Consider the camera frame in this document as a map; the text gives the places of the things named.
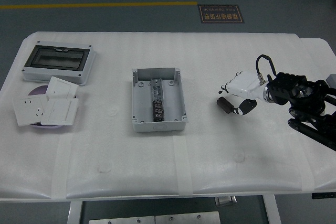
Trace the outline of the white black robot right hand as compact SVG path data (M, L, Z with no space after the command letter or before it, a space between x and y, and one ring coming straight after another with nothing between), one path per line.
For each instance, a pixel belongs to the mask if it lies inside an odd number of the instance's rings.
M245 115L257 106L257 99L269 102L267 82L261 81L254 73L242 71L236 73L235 77L221 86L219 93L225 91L228 94L243 98L243 102L234 107L224 97L217 99L217 105L226 113Z

